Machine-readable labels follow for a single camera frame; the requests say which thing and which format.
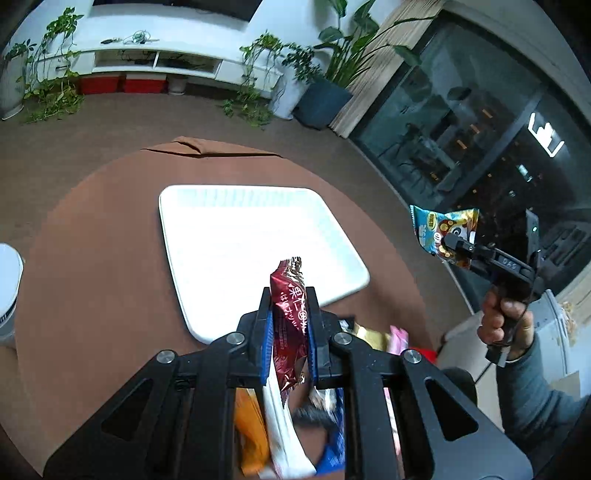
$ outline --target blue snack bag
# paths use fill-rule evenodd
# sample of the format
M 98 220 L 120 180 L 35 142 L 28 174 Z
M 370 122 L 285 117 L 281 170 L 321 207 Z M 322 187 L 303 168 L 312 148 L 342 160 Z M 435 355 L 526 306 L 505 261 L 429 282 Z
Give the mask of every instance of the blue snack bag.
M 329 441 L 316 465 L 316 476 L 345 468 L 345 392 L 342 388 L 336 389 L 336 423 L 329 431 Z
M 438 213 L 410 206 L 414 233 L 425 251 L 461 268 L 470 268 L 470 259 L 456 255 L 443 245 L 446 235 L 457 235 L 474 243 L 478 225 L 478 209 Z

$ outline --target dark blue plant pot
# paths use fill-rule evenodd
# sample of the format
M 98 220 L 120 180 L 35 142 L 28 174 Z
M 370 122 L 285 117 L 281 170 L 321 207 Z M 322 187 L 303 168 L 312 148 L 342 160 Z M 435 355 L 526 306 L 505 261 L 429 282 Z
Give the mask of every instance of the dark blue plant pot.
M 352 97 L 347 89 L 321 78 L 306 90 L 295 107 L 294 117 L 307 127 L 322 130 Z

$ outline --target white snack bag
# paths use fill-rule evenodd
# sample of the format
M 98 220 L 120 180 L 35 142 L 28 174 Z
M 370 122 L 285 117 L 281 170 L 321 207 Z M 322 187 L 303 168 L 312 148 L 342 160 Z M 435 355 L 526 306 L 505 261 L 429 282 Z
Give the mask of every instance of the white snack bag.
M 316 468 L 308 460 L 296 435 L 287 402 L 285 405 L 281 404 L 281 392 L 273 360 L 271 360 L 267 384 L 262 388 L 262 395 L 274 469 L 267 465 L 259 472 L 259 477 L 270 479 L 314 476 Z

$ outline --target white tray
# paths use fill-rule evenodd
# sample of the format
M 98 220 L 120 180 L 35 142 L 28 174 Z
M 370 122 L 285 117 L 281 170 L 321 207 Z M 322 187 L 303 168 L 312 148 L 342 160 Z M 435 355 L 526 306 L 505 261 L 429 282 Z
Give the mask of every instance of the white tray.
M 178 301 L 203 343 L 233 332 L 258 308 L 285 258 L 302 258 L 304 281 L 321 306 L 369 283 L 363 261 L 312 190 L 172 185 L 159 205 Z

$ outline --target brown floor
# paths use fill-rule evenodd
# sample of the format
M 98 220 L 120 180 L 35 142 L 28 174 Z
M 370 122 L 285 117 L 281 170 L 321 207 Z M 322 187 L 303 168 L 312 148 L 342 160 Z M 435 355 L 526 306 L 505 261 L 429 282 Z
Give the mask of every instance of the brown floor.
M 252 128 L 239 118 L 225 117 L 219 104 L 188 95 L 116 93 L 88 96 L 78 114 L 61 121 L 23 125 L 21 114 L 2 122 L 0 242 L 13 245 L 26 259 L 47 212 L 79 181 L 115 158 L 180 135 L 221 140 L 289 158 L 357 203 L 388 235 L 413 274 L 434 344 L 470 315 L 447 270 L 418 246 L 407 208 L 349 141 L 295 120 L 276 119 L 264 130 Z

